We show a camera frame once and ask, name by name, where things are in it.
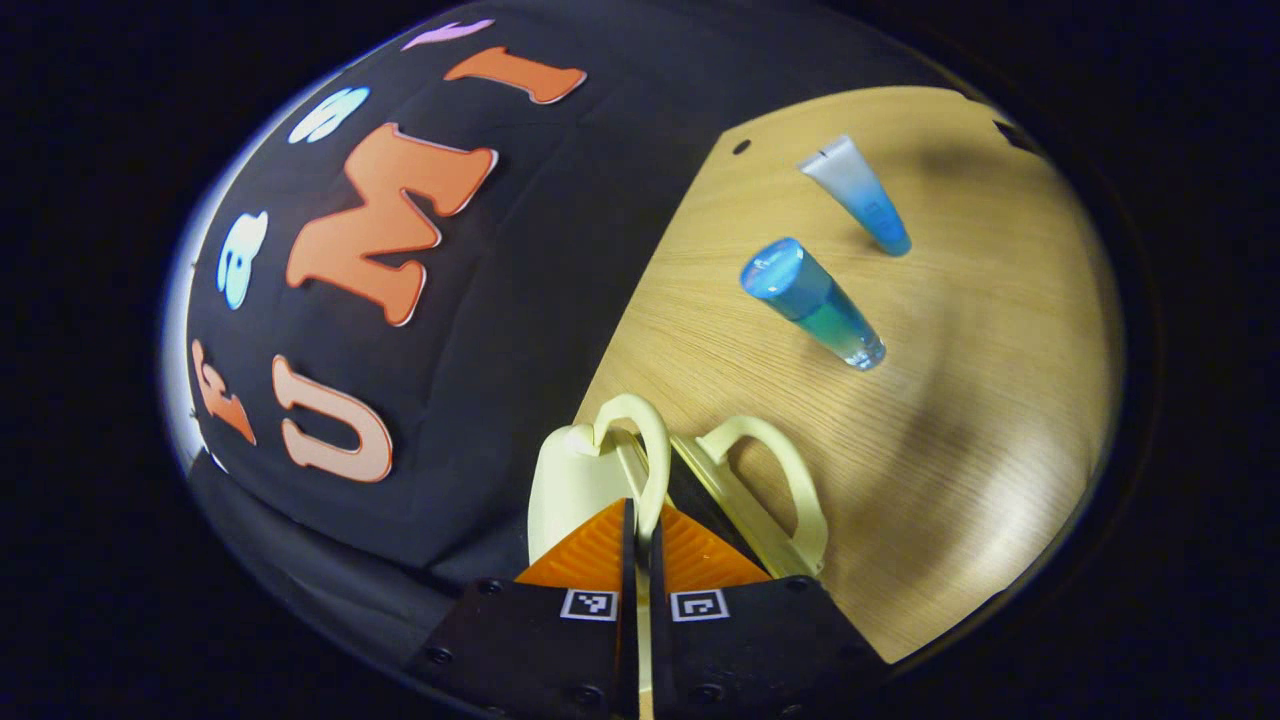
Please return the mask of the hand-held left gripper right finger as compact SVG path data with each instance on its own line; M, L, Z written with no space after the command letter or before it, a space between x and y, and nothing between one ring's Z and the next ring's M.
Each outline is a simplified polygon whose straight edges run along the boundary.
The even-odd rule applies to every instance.
M850 719L890 676L814 577L769 577L672 507L649 577L658 719Z

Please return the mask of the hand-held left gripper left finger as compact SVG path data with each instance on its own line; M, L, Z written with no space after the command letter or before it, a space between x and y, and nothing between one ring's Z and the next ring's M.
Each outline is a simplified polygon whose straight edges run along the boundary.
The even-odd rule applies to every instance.
M635 719L634 534L617 500L518 577L475 580L407 673L481 717Z

